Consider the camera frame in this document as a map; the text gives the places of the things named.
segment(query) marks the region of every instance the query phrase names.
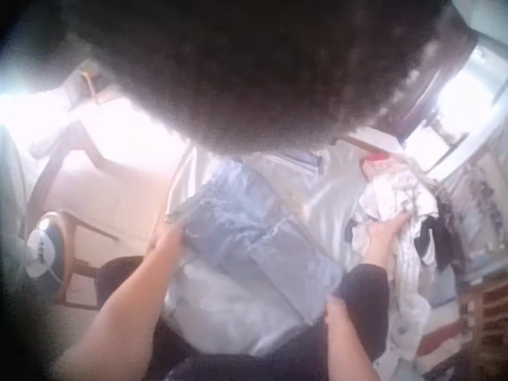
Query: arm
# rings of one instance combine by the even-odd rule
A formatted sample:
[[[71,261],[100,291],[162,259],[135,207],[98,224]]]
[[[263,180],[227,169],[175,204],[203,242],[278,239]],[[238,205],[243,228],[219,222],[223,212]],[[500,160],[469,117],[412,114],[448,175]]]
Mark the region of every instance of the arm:
[[[106,301],[85,337],[56,361],[58,379],[142,379],[167,282],[179,264],[181,235],[173,225],[164,225],[155,242]]]
[[[370,242],[364,257],[365,264],[387,269],[392,241],[409,218],[409,214],[399,214],[389,221],[376,222],[369,226]],[[330,297],[327,312],[330,381],[379,380],[348,316],[345,304],[340,299]]]

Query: person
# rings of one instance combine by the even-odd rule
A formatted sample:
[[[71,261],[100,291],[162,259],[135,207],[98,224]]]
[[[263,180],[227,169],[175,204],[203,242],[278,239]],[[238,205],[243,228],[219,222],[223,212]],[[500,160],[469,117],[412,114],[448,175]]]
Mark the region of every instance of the person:
[[[55,362],[52,374],[62,380],[379,379],[372,361],[383,354],[387,340],[387,266],[392,242],[409,218],[402,213],[370,225],[364,261],[330,295],[326,317],[264,358],[199,354],[160,320],[167,283],[185,244],[179,227],[166,223],[143,260],[119,258],[101,268],[102,308],[84,338]]]
[[[65,0],[148,114],[223,154],[314,148],[404,102],[449,0]]]

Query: floor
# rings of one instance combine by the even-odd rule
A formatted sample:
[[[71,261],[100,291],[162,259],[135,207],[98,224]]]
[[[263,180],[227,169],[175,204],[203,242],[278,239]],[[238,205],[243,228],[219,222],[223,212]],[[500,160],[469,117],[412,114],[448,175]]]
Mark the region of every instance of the floor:
[[[39,110],[32,111],[32,120],[38,118],[39,123],[48,119],[48,115],[40,114]],[[21,114],[30,113],[24,109],[19,117]],[[120,256],[144,255],[186,143],[124,98],[101,106],[90,104],[79,111],[79,117],[108,162],[98,170],[83,152],[72,152],[52,184],[44,209],[66,210],[119,237],[119,241],[112,241],[78,227],[75,256],[92,266],[101,267]],[[33,138],[29,131],[32,124],[27,121],[13,123],[14,140],[27,160],[33,160],[27,153],[28,140]],[[73,276],[67,300],[94,305],[92,279]],[[67,307],[53,308],[49,321],[59,330],[58,340],[53,343],[56,351],[77,341],[96,313]]]

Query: dark pants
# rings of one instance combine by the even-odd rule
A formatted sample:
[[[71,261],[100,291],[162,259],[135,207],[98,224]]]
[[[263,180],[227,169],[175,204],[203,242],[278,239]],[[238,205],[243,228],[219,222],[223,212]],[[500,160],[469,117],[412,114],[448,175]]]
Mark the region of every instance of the dark pants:
[[[105,264],[95,280],[100,307],[136,270],[143,257]],[[385,350],[388,333],[388,280],[381,267],[360,264],[346,274],[335,292],[344,300],[358,337],[371,361]],[[156,326],[147,379],[319,380],[327,376],[327,329],[324,318],[264,358],[201,355],[162,321]]]

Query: hair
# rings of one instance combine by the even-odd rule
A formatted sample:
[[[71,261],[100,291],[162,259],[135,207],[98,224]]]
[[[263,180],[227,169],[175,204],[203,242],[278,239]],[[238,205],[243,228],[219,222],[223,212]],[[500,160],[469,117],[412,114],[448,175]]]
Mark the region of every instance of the hair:
[[[445,0],[68,0],[125,93],[216,152],[308,148],[373,117]]]

